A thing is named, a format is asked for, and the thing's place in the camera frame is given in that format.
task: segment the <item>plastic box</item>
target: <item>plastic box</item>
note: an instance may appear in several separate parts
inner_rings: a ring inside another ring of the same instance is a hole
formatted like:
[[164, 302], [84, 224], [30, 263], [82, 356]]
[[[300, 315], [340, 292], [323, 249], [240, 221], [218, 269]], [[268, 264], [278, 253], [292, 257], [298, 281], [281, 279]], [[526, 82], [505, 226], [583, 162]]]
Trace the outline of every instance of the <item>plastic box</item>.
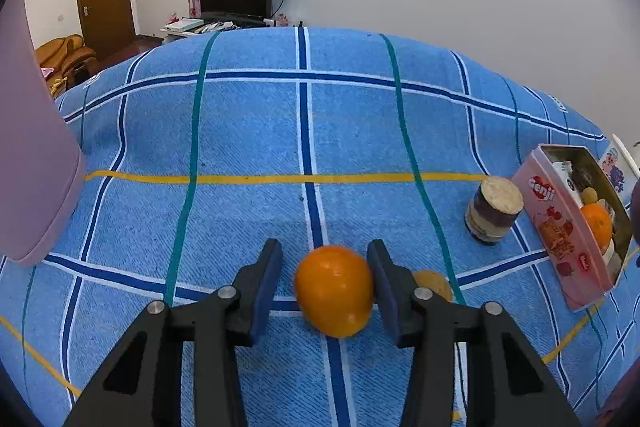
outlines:
[[542, 239], [564, 299], [573, 312], [593, 304], [618, 284], [609, 276], [600, 248], [571, 197], [565, 181], [552, 163], [570, 161], [572, 166], [589, 171], [598, 197], [604, 198], [616, 213], [614, 255], [622, 264], [631, 242], [631, 222], [618, 194], [589, 150], [581, 146], [539, 145], [511, 181], [522, 192], [524, 208]]

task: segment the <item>orange fruit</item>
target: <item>orange fruit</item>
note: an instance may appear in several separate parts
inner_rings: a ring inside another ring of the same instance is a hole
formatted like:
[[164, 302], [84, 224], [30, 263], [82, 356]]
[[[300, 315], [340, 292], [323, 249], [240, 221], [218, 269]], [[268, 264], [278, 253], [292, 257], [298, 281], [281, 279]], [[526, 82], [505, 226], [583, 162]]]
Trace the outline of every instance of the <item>orange fruit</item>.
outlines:
[[582, 215], [587, 220], [593, 237], [600, 247], [600, 253], [604, 253], [609, 248], [609, 241], [613, 235], [613, 225], [609, 213], [597, 203], [585, 204], [582, 207]]
[[310, 252], [294, 286], [302, 313], [330, 337], [353, 335], [369, 321], [373, 277], [364, 258], [349, 248], [325, 245]]

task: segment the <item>red logo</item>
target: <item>red logo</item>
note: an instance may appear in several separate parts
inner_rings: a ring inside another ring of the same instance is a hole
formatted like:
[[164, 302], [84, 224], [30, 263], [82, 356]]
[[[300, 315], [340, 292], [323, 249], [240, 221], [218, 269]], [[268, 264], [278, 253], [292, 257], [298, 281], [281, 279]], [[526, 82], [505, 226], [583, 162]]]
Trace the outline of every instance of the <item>red logo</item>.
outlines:
[[543, 183], [540, 176], [529, 178], [529, 187], [539, 200], [552, 201], [556, 195], [556, 190], [548, 183]]
[[589, 258], [587, 257], [587, 254], [582, 252], [578, 256], [578, 260], [580, 261], [580, 268], [582, 268], [585, 272], [588, 272], [589, 271]]

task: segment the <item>silver screw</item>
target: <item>silver screw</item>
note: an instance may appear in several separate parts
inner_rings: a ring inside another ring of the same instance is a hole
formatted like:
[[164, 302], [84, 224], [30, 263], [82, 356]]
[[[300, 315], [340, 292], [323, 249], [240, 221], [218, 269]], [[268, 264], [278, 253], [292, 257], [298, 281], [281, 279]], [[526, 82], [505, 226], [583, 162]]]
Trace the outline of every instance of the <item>silver screw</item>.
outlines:
[[494, 301], [487, 302], [487, 304], [484, 305], [484, 309], [492, 315], [500, 315], [502, 313], [502, 306]]
[[433, 292], [428, 288], [416, 288], [414, 290], [414, 295], [416, 299], [420, 299], [421, 301], [428, 301], [433, 297]]
[[152, 315], [158, 315], [162, 310], [164, 310], [164, 302], [162, 301], [151, 301], [146, 307], [146, 311]]
[[218, 290], [218, 297], [221, 299], [230, 299], [236, 296], [236, 289], [233, 286], [222, 286]]

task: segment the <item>floor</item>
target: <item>floor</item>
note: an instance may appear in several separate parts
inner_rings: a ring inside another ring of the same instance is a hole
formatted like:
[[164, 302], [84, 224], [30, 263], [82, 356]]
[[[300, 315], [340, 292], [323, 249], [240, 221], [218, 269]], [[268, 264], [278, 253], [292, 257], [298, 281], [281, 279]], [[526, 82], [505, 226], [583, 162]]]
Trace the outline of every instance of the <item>floor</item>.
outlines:
[[99, 71], [105, 70], [107, 68], [111, 68], [116, 64], [124, 62], [128, 58], [135, 57], [136, 55], [140, 55], [147, 50], [151, 50], [153, 48], [157, 48], [162, 43], [161, 39], [153, 40], [153, 39], [138, 39], [133, 41], [126, 48], [122, 48], [120, 51], [115, 52], [113, 55], [104, 58], [103, 60], [99, 60], [95, 70], [90, 72], [92, 75], [98, 73]]

